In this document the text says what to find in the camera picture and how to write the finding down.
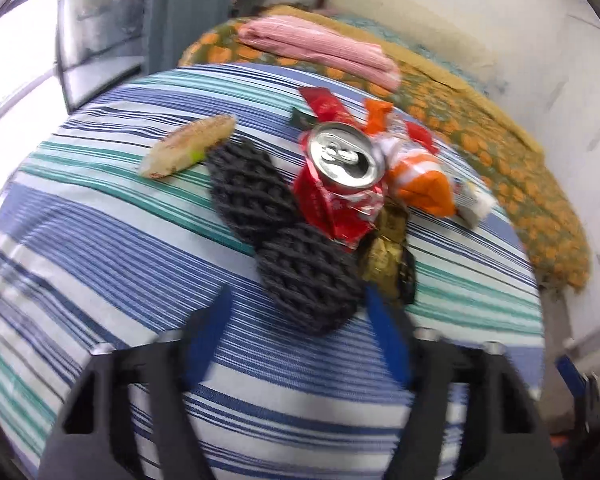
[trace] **dark gray crochet item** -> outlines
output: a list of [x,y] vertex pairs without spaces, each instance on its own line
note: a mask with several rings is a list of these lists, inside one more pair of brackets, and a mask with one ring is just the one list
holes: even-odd
[[364,301],[353,256],[304,222],[269,154],[245,139],[206,156],[214,207],[256,250],[264,289],[306,332],[336,330]]

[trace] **striped tablecloth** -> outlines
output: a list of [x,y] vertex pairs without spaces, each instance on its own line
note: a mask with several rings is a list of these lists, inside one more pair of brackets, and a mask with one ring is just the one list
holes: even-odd
[[[234,316],[208,380],[184,397],[218,479],[381,477],[412,395],[385,369],[365,314],[327,337],[296,332],[264,294],[251,248],[214,212],[203,164],[161,182],[136,176],[156,139],[193,119],[233,113],[238,133],[269,151],[291,181],[302,156],[299,132],[287,125],[290,108],[308,111],[299,86],[327,86],[365,117],[364,92],[321,76],[201,65],[104,94],[23,163],[0,210],[0,423],[32,471],[89,348],[146,343],[227,282]],[[538,294],[504,211],[475,231],[414,212],[409,231],[416,322],[469,345],[504,343],[536,392]],[[134,387],[132,398],[145,471],[159,478],[146,391]],[[454,466],[463,400],[454,388],[441,476]]]

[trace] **pink towel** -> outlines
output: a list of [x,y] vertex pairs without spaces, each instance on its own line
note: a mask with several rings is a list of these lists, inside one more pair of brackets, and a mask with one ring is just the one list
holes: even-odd
[[341,36],[295,16],[267,16],[245,23],[240,41],[279,56],[315,61],[360,76],[390,91],[400,85],[397,65],[373,43]]

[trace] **floral fabric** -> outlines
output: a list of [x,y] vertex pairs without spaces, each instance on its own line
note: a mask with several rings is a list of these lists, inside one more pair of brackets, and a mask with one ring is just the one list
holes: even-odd
[[395,92],[341,70],[261,52],[237,41],[249,18],[231,20],[203,34],[180,59],[198,63],[254,62],[318,73],[393,103],[435,131],[477,171],[507,211],[539,283],[581,289],[589,279],[590,249],[574,213],[542,155],[534,153],[459,92],[407,63]]

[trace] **silver can top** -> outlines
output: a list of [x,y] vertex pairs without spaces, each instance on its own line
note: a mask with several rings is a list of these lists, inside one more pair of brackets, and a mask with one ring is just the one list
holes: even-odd
[[369,189],[384,175],[384,158],[360,130],[345,123],[316,126],[307,155],[320,176],[349,189]]

